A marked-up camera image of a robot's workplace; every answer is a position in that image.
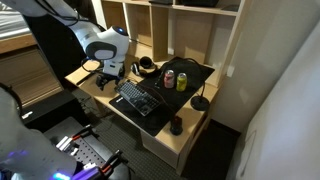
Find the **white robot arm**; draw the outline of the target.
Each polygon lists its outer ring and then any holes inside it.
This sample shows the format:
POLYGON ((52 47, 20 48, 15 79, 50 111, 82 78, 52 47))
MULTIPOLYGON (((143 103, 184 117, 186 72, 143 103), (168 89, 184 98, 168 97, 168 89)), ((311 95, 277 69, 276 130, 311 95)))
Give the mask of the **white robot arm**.
POLYGON ((100 90, 110 81, 118 84, 125 74, 124 61, 129 47, 128 33, 121 27, 111 26, 102 31, 100 26, 81 16, 64 0, 1 0, 2 3, 28 17, 50 15, 68 27, 77 38, 89 60, 100 61, 96 85, 100 90))

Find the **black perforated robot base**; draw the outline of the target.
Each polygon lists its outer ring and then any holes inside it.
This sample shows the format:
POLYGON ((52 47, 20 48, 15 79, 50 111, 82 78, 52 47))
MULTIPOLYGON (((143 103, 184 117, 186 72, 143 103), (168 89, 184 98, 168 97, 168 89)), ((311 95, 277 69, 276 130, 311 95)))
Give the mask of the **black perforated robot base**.
POLYGON ((84 127, 73 117, 45 132, 54 145, 64 145, 68 153, 83 165, 75 180, 134 180, 134 172, 120 150, 112 152, 98 139, 91 126, 84 127))

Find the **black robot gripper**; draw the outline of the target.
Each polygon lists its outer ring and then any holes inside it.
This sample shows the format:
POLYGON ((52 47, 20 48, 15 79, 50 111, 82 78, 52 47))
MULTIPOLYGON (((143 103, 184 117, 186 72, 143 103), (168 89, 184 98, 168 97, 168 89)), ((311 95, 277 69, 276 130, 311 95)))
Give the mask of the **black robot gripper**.
POLYGON ((115 81, 115 85, 119 84, 120 80, 124 78, 125 67, 122 62, 115 63, 111 60, 106 60, 103 63, 103 68, 97 70, 96 73, 98 74, 96 85, 103 91, 104 86, 110 81, 115 81))

